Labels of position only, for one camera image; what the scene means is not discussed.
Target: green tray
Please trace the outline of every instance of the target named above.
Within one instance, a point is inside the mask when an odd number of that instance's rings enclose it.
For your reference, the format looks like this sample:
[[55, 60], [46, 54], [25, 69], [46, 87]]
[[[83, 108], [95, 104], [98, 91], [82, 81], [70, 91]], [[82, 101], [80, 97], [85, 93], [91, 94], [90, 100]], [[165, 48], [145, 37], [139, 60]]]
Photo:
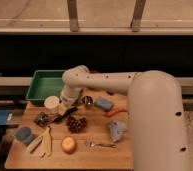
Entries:
[[34, 73], [26, 100], [32, 104], [43, 104], [48, 96], [60, 97], [63, 88], [63, 70], [37, 70]]

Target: cup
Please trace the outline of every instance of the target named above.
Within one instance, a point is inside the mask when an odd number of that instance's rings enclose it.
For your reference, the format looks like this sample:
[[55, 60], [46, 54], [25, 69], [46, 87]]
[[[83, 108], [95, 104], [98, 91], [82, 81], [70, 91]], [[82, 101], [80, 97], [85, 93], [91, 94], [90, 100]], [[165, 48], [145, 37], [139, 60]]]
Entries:
[[50, 114], [58, 113], [60, 99], [57, 96], [49, 96], [44, 101], [44, 106]]

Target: cloth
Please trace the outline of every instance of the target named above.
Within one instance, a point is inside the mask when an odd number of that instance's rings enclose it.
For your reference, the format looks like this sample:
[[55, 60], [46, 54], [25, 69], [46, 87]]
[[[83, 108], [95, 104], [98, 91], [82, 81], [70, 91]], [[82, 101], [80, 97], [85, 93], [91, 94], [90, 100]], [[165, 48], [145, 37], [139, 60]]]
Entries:
[[112, 121], [108, 126], [113, 142], [120, 141], [124, 131], [126, 130], [126, 124], [120, 121]]
[[10, 110], [0, 110], [0, 125], [6, 125]]

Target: blue sponge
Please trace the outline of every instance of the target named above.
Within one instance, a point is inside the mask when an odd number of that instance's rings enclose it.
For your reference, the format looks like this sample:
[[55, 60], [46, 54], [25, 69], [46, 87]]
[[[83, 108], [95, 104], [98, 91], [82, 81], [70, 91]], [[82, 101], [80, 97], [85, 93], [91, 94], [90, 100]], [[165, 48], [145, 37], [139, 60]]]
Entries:
[[25, 145], [28, 145], [34, 139], [34, 135], [29, 127], [19, 128], [15, 133], [15, 137]]
[[108, 101], [107, 99], [104, 99], [102, 97], [98, 97], [94, 102], [94, 105], [106, 112], [110, 111], [113, 107], [113, 103], [111, 101]]

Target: yellow object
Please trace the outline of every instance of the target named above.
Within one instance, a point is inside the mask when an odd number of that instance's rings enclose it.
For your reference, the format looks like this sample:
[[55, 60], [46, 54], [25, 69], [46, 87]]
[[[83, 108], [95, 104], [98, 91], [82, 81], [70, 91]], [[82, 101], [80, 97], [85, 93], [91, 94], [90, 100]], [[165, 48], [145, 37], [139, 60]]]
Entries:
[[63, 103], [60, 103], [59, 106], [58, 106], [58, 113], [60, 115], [63, 115], [66, 112], [67, 109], [68, 108]]
[[51, 140], [49, 126], [46, 128], [46, 130], [41, 135], [39, 135], [29, 144], [26, 150], [29, 153], [32, 153], [41, 142], [42, 144], [41, 144], [39, 157], [43, 157], [44, 155], [48, 157], [51, 156], [52, 140]]
[[72, 137], [66, 137], [62, 141], [61, 147], [65, 153], [72, 154], [76, 150], [76, 141]]

